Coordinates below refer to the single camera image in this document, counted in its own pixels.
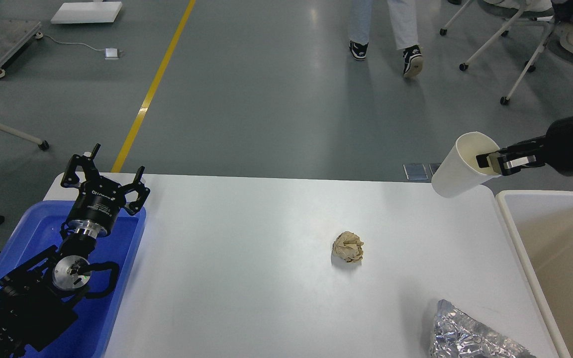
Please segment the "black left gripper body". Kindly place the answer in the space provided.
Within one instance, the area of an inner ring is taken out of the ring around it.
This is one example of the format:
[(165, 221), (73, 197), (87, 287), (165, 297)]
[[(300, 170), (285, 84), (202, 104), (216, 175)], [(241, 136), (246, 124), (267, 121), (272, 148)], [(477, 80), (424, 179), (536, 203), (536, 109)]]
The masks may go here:
[(120, 209), (125, 205), (125, 193), (120, 192), (121, 185), (110, 179), (85, 181), (79, 188), (66, 225), (75, 229), (91, 222), (98, 229), (100, 237), (107, 237), (116, 223)]

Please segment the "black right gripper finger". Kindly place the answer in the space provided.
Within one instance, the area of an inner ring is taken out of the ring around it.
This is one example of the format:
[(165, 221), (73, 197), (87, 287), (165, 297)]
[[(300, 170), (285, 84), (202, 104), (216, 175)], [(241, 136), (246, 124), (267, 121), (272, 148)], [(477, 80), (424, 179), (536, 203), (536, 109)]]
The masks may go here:
[[(515, 154), (518, 153), (526, 156), (537, 156), (537, 158), (543, 160), (543, 148), (544, 148), (544, 136), (539, 136), (530, 140), (519, 141), (516, 144), (496, 150), (496, 152), (515, 153)], [(488, 154), (489, 153), (485, 153), (476, 156), (476, 163), (479, 168), (490, 168), (489, 163), (487, 163)]]
[(521, 172), (523, 169), (539, 168), (546, 165), (537, 156), (500, 152), (489, 153), (487, 155), (487, 163), (497, 175), (501, 176), (511, 176)]

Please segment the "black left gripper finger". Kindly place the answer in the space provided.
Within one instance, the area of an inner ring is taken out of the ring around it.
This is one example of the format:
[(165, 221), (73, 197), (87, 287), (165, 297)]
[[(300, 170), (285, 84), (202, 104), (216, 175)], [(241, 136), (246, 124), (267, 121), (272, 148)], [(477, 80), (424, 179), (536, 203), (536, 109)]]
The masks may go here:
[[(93, 151), (91, 151), (89, 155), (73, 154), (62, 176), (61, 186), (64, 188), (80, 188), (81, 185), (87, 181), (100, 180), (100, 173), (94, 164), (94, 159), (100, 148), (101, 144), (95, 144)], [(84, 173), (84, 181), (81, 181), (77, 175), (78, 168)]]
[[(142, 182), (144, 172), (145, 166), (140, 166), (133, 181), (119, 187), (119, 198), (125, 201), (122, 208), (124, 208), (130, 216), (136, 215), (143, 208), (150, 194), (150, 189)], [(128, 202), (126, 196), (133, 192), (137, 193), (137, 197), (134, 201)]]

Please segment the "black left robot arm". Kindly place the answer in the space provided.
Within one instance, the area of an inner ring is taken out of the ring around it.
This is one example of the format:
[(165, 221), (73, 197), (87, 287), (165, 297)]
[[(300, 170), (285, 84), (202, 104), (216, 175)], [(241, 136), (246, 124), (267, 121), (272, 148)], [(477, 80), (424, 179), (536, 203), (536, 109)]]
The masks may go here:
[(150, 189), (138, 168), (132, 182), (122, 185), (102, 176), (94, 164), (100, 149), (74, 154), (61, 186), (76, 188), (68, 217), (62, 222), (62, 243), (34, 255), (0, 279), (0, 358), (20, 358), (25, 347), (45, 349), (78, 319), (75, 306), (82, 299), (110, 295), (120, 279), (113, 261), (91, 263), (98, 238), (111, 234), (122, 209), (136, 215)]

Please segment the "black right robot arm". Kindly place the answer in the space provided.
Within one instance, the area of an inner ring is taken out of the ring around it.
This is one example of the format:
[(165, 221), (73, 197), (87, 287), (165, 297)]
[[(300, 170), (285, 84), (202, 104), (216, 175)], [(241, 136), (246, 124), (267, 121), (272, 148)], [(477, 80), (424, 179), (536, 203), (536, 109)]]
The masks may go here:
[(573, 116), (553, 122), (543, 136), (493, 152), (478, 152), (475, 160), (480, 168), (500, 176), (549, 165), (561, 175), (573, 177)]

